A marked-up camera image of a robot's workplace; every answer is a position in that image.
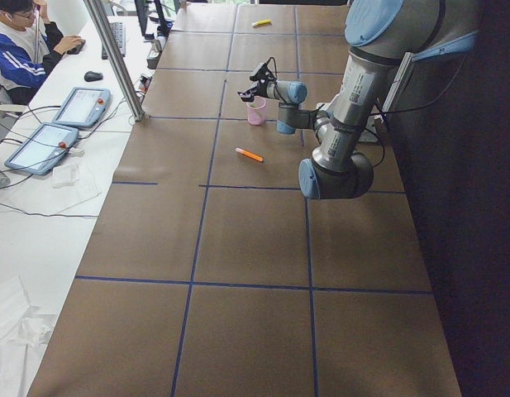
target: computer mouse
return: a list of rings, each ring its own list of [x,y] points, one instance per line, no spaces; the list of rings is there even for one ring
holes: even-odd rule
[[[97,81],[102,80],[104,78],[104,75],[99,72],[93,72],[92,70],[89,70],[86,72],[86,74],[83,76],[83,79],[86,81]]]

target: cup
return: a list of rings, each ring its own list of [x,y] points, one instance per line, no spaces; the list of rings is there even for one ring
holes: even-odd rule
[[[253,102],[246,102],[247,122],[253,126],[259,126],[265,123],[267,108],[266,100],[262,97],[255,97]]]

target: orange marker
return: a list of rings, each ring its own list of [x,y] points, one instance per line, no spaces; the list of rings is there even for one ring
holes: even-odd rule
[[[240,149],[239,147],[236,148],[236,153],[240,153],[241,155],[246,155],[247,157],[250,157],[253,160],[259,161],[260,163],[264,161],[262,157],[259,155],[256,155],[255,153],[251,153],[250,151],[246,151],[244,149]]]

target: blue and white jacket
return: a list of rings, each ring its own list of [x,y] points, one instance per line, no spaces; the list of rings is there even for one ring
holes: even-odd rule
[[[16,31],[0,22],[0,84],[14,103],[28,104],[60,62],[62,55],[53,49],[62,37],[51,22],[36,44],[35,27]]]

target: yellow object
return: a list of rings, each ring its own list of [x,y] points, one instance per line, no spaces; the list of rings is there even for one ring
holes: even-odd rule
[[[263,19],[262,21],[257,21],[257,22],[251,23],[251,26],[258,27],[258,26],[262,26],[262,25],[268,25],[270,23],[271,23],[270,19]]]
[[[250,151],[240,149],[239,147],[236,148],[236,153],[240,153],[241,155],[246,155],[247,157],[249,157],[253,160],[259,161],[260,163],[264,161],[264,159],[261,156],[256,155],[255,153],[251,153]]]

